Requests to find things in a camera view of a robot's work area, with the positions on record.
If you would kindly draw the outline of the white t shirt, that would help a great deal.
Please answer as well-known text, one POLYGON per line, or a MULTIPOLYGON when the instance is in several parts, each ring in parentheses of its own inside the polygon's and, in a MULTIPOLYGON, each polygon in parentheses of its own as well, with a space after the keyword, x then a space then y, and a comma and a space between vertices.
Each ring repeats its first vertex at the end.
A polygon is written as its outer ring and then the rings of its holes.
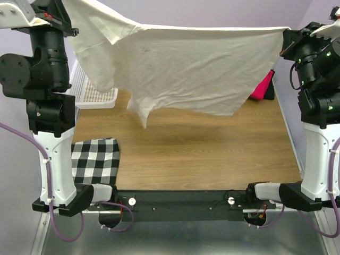
POLYGON ((141 24, 99 1, 64 1, 76 58, 99 92, 131 94, 142 125, 161 108, 233 115, 279 57, 284 27, 141 24))

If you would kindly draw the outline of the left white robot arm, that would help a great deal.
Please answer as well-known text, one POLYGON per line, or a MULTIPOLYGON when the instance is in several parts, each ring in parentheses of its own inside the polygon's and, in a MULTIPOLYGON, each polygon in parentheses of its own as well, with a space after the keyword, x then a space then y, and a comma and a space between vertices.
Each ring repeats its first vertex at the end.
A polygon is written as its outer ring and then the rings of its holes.
POLYGON ((75 37, 61 1, 1 1, 1 28, 29 35, 32 56, 1 56, 1 85, 6 97, 26 102, 29 138, 39 150, 42 188, 34 211, 57 209, 72 217, 100 203, 117 206, 116 187, 77 184, 73 180, 71 143, 75 128, 75 97, 68 95, 70 73, 64 39, 75 37))

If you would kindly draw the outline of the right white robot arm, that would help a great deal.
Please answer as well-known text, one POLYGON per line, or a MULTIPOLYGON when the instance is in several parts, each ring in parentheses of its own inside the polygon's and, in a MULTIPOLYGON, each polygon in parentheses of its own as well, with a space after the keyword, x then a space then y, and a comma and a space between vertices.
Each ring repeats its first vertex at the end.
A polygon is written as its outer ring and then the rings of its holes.
POLYGON ((264 200, 300 211, 339 208, 339 7, 329 25, 311 22, 283 33, 280 56, 293 61, 299 80, 298 105, 307 142, 303 179, 295 183, 251 183, 244 201, 264 200))

